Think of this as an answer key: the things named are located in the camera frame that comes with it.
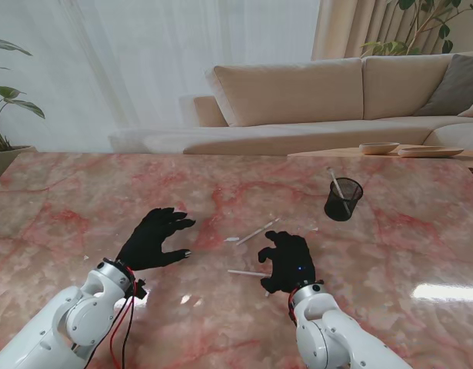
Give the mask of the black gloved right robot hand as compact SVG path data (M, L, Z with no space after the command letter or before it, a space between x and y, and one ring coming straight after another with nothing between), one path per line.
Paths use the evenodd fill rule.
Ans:
M286 231L267 231L265 237L274 247L262 248L258 261L272 263L271 276L260 280L261 286L269 293L277 291L292 293L296 288L315 283L315 266L306 240Z

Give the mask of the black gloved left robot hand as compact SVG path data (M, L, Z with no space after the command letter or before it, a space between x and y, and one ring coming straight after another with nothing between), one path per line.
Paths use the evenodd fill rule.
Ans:
M190 250L164 252L162 245L175 232L194 224L195 220L187 218L185 212L175 211L174 208L152 209L135 228L115 260L132 271L143 271L186 259L191 254Z

